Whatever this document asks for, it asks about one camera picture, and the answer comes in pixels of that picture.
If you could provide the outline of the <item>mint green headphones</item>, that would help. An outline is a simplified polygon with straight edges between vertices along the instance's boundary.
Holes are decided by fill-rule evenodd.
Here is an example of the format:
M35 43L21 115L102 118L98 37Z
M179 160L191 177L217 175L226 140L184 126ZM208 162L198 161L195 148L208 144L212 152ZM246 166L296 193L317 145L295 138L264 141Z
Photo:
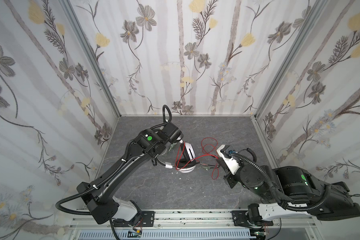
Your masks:
M176 140L173 144L170 145L168 152L170 152L177 144L181 144L182 140Z

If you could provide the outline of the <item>white black headphones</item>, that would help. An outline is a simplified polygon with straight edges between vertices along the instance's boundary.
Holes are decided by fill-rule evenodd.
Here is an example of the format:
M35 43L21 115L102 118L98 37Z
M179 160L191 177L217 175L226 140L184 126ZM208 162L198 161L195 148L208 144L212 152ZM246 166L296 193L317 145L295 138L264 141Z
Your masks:
M192 145L190 143L185 143L184 141L180 141L180 146L174 164L162 162L158 158L154 160L154 163L160 164L166 169L175 169L176 171L184 174L192 172L198 164Z

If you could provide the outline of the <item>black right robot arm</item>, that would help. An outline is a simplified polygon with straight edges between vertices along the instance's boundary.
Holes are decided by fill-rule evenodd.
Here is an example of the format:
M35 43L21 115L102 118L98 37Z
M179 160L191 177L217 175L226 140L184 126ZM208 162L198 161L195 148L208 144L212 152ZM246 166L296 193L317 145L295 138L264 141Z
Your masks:
M339 221L360 217L360 205L352 200L344 182L334 184L317 179L308 171L294 166L272 169L257 164L252 150L248 158L229 145L217 153L226 172L226 184L241 184L260 197L263 204L250 204L247 221L253 225L282 217L314 216L319 221Z

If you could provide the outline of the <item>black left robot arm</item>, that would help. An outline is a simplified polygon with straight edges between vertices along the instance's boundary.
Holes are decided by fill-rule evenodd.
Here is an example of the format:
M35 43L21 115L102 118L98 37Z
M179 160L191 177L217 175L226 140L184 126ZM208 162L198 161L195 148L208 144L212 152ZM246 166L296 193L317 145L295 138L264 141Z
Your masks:
M71 215L91 216L102 225L114 220L135 225L141 210L134 201L115 197L116 191L144 163L157 165L158 157L167 154L172 145L183 138L181 130L172 123L172 113L163 106L163 122L145 129L127 143L123 156L104 174L90 183L77 186L77 194L59 200L56 209Z

